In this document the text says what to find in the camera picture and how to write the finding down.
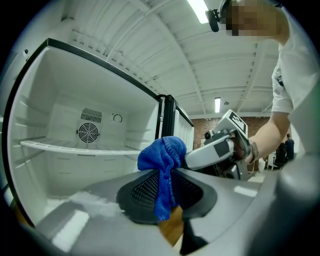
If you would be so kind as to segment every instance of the fluorescent light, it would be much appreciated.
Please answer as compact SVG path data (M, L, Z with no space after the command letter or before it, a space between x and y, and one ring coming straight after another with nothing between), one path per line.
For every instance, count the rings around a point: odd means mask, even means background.
M215 98L214 99L214 112L216 112L216 113L220 112L220 105L221 105L221 98Z
M187 0L191 5L195 15L197 16L200 23L208 23L208 19L206 16L206 11L208 11L208 7L206 6L204 0Z

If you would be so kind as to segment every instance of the person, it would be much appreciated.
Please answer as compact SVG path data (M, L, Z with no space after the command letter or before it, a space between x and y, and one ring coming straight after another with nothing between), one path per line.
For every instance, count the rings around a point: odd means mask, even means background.
M271 116L249 138L251 152L245 161L251 164L275 151L286 136L290 127L288 115L320 77L319 59L307 34L284 7L274 7L265 0L223 0L222 3L221 20L233 36L249 36L255 41L272 39L279 43L279 57L271 77Z
M275 160L274 160L275 165L277 165L277 163L285 164L287 162L287 159L286 159L286 154L287 154L286 145L283 142L281 142L279 147L276 149L275 152L276 152Z
M286 135L285 141L286 158L291 161L295 158L295 141L291 138L290 133Z

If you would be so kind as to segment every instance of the refrigerator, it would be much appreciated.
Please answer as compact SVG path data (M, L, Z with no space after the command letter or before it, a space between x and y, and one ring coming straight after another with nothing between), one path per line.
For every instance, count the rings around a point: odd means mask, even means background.
M61 41L47 39L7 81L3 166L32 225L77 191L138 172L155 139L177 136L193 149L192 121L171 95Z

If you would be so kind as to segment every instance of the white t-shirt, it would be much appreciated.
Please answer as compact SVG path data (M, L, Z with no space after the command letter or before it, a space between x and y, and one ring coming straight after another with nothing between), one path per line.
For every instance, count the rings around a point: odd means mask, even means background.
M315 86L320 66L307 34L284 7L282 10L289 24L289 39L285 45L279 45L279 58L272 74L272 112L291 113Z

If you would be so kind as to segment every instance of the blue towel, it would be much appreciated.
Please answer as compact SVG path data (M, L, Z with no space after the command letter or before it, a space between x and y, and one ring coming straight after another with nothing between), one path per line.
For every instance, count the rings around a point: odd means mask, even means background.
M156 139L138 156L138 169L159 170L159 189L154 213L159 221L170 218L171 207L177 206L172 191L171 170L178 168L187 152L185 143L175 136Z

